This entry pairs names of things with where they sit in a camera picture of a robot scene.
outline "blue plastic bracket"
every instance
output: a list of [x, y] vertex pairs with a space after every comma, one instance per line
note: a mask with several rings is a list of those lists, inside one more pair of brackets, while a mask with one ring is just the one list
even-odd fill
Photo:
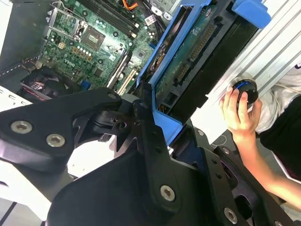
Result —
[[[178, 48], [182, 44], [183, 40], [185, 39], [187, 33], [190, 31], [191, 27], [197, 20], [199, 13], [201, 12], [202, 8], [204, 6], [209, 5], [211, 0], [182, 0], [180, 7], [178, 8], [177, 12], [175, 13], [175, 16], [173, 20], [170, 22], [169, 26], [166, 28], [161, 40], [159, 41], [157, 47], [155, 48], [153, 54], [151, 55], [149, 61], [145, 65], [145, 67], [142, 69], [140, 75], [137, 78], [137, 86], [140, 83], [140, 78], [146, 71], [149, 64], [152, 63], [153, 58], [156, 56], [157, 51], [159, 50], [163, 40], [169, 33], [169, 30], [172, 28], [172, 25], [174, 23], [174, 20], [178, 13], [180, 12], [181, 7], [184, 6], [192, 6], [192, 11], [190, 12], [188, 18], [186, 19], [183, 27], [181, 28], [180, 32], [178, 33], [177, 37], [175, 38], [172, 46], [170, 47], [169, 51], [167, 52], [166, 56], [164, 57], [162, 63], [160, 64], [159, 68], [156, 70], [154, 75], [152, 76], [150, 80], [150, 84], [153, 88], [155, 88], [158, 80], [160, 79], [161, 75], [167, 68], [170, 61], [173, 59], [174, 55], [176, 54]], [[170, 145], [170, 143], [175, 139], [175, 137], [178, 135], [178, 133], [182, 129], [182, 123], [178, 120], [173, 119], [172, 117], [158, 111], [156, 109], [156, 98], [155, 98], [155, 91], [152, 92], [152, 109], [153, 109], [153, 116], [154, 120], [157, 126], [160, 126], [163, 130], [163, 134], [165, 137], [165, 141], [167, 145]]]
[[232, 11], [261, 29], [271, 21], [268, 8], [262, 4], [261, 0], [236, 0]]

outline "finger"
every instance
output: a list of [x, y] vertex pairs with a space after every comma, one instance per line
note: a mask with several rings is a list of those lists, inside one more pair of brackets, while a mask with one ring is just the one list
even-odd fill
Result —
[[260, 119], [261, 107], [262, 107], [262, 102], [259, 99], [257, 99], [254, 102], [253, 109], [252, 109], [252, 119], [256, 124], [259, 122]]
[[225, 120], [223, 106], [224, 106], [224, 98], [221, 99], [221, 101], [220, 101], [220, 110], [221, 110], [222, 118]]
[[241, 123], [245, 123], [249, 121], [248, 109], [247, 109], [247, 101], [248, 101], [248, 94], [243, 92], [239, 100], [238, 106], [238, 117]]
[[237, 101], [238, 101], [239, 90], [235, 89], [230, 97], [227, 114], [229, 120], [232, 122], [240, 123], [237, 114]]
[[225, 98], [224, 98], [224, 104], [223, 104], [224, 112], [228, 108], [229, 101], [230, 101], [230, 96], [232, 94], [232, 91], [233, 91], [232, 87], [228, 87], [227, 88], [226, 95], [225, 95]]

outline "silver screw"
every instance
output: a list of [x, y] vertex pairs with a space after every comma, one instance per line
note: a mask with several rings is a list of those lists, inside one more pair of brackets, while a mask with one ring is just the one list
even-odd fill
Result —
[[147, 105], [144, 102], [141, 102], [140, 105], [144, 108], [148, 108]]
[[226, 154], [230, 154], [230, 151], [227, 148], [223, 147], [222, 149]]
[[112, 99], [116, 99], [116, 98], [117, 98], [117, 97], [116, 97], [114, 94], [112, 94], [112, 93], [109, 93], [108, 96], [111, 97]]
[[276, 226], [282, 226], [282, 224], [279, 221], [275, 221]]
[[175, 199], [174, 191], [170, 186], [162, 185], [160, 192], [162, 197], [169, 202], [172, 202]]
[[51, 147], [61, 147], [65, 144], [65, 138], [59, 134], [50, 134], [46, 138], [47, 144]]
[[203, 132], [203, 131], [201, 131], [200, 129], [198, 130], [198, 133], [199, 133], [199, 135], [201, 135], [201, 136], [203, 136], [203, 135], [204, 135], [204, 132]]
[[32, 125], [27, 121], [15, 121], [10, 125], [15, 133], [26, 134], [32, 131]]
[[231, 210], [230, 208], [226, 207], [224, 208], [224, 214], [226, 218], [232, 223], [232, 224], [237, 224], [237, 217], [236, 214]]

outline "orange wire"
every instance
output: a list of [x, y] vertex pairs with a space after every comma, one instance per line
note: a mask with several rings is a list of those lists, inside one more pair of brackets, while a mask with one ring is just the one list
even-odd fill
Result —
[[134, 9], [134, 8], [136, 8], [136, 7], [138, 6], [137, 3], [134, 3], [133, 5], [131, 5], [131, 6], [129, 7], [129, 6], [127, 5], [126, 0], [122, 0], [122, 2], [123, 2], [123, 4], [124, 4], [125, 8], [127, 8], [128, 10], [132, 10], [132, 9]]

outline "motherboard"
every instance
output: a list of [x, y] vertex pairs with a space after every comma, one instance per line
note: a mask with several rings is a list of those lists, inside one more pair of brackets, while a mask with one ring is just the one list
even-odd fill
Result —
[[82, 90], [109, 87], [127, 93], [160, 34], [154, 15], [121, 1], [54, 2], [40, 62]]

